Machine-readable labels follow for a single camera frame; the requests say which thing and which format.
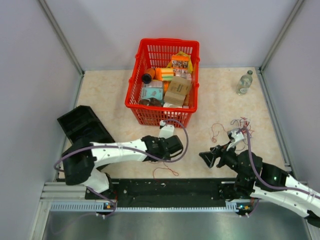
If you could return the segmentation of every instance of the white wall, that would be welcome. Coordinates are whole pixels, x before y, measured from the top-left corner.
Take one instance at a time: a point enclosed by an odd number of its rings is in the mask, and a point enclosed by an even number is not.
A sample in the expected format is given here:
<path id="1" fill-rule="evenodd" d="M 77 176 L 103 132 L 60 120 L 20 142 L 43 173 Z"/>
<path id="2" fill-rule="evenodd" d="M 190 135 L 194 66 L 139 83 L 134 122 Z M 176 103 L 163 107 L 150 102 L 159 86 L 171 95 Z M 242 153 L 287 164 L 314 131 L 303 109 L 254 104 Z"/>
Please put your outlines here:
<path id="1" fill-rule="evenodd" d="M 265 71 L 296 173 L 320 192 L 320 1 L 307 0 Z"/>
<path id="2" fill-rule="evenodd" d="M 36 0 L 1 1 L 0 32 L 0 239 L 24 240 L 80 78 Z"/>
<path id="3" fill-rule="evenodd" d="M 123 69 L 143 38 L 200 42 L 202 67 L 261 66 L 296 0 L 46 0 L 82 68 Z"/>

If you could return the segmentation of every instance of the bottle cap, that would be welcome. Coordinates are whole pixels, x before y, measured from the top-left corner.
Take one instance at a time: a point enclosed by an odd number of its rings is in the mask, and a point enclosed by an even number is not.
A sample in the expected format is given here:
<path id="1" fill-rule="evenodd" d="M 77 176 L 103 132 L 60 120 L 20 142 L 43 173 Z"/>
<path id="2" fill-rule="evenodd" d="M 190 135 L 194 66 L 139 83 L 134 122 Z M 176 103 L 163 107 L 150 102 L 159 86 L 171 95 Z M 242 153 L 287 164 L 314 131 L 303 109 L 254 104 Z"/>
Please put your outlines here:
<path id="1" fill-rule="evenodd" d="M 142 82 L 145 84 L 149 84 L 152 81 L 152 76 L 149 73 L 145 73 L 142 75 Z"/>

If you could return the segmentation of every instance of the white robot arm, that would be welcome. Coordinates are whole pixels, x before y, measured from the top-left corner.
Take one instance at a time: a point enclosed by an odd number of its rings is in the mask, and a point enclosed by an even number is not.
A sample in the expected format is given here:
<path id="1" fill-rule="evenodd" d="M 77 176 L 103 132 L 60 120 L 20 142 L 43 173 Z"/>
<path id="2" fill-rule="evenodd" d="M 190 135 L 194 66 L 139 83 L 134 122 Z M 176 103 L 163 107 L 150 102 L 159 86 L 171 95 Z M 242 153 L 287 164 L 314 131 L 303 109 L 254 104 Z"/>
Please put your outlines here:
<path id="1" fill-rule="evenodd" d="M 173 125 L 161 121 L 158 137 L 148 135 L 134 141 L 115 143 L 86 142 L 83 138 L 63 154 L 66 157 L 71 154 L 63 161 L 65 183 L 83 184 L 102 193 L 111 188 L 111 180 L 106 173 L 97 170 L 101 166 L 125 161 L 170 161 L 184 149 L 174 130 Z"/>
<path id="2" fill-rule="evenodd" d="M 244 139 L 246 131 L 249 150 L 235 153 L 236 145 Z M 292 175 L 277 166 L 262 162 L 262 158 L 251 152 L 250 135 L 246 128 L 228 132 L 230 142 L 199 153 L 209 168 L 227 165 L 238 173 L 234 190 L 244 198 L 267 200 L 287 208 L 320 228 L 320 194 L 301 184 Z"/>

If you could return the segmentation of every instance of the brown cardboard box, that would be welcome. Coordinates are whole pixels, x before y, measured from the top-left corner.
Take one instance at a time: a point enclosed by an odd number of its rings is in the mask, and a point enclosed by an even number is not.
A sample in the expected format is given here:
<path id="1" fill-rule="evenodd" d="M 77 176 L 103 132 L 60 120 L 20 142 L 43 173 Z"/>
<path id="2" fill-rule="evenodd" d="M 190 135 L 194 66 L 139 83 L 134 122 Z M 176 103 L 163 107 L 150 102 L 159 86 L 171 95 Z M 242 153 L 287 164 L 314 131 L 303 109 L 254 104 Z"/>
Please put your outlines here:
<path id="1" fill-rule="evenodd" d="M 191 81 L 185 78 L 174 76 L 169 88 L 164 95 L 164 102 L 182 106 L 186 95 L 191 89 Z"/>

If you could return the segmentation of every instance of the black plastic bin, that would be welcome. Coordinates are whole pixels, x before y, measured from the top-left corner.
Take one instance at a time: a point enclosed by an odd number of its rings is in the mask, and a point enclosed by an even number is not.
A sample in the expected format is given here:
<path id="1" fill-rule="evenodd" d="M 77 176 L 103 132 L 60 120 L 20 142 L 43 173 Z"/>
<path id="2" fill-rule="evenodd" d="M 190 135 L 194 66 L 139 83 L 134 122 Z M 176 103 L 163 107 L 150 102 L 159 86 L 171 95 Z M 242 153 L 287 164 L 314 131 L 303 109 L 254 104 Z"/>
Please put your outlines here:
<path id="1" fill-rule="evenodd" d="M 72 144 L 81 138 L 98 143 L 115 142 L 90 106 L 80 105 L 57 120 Z"/>

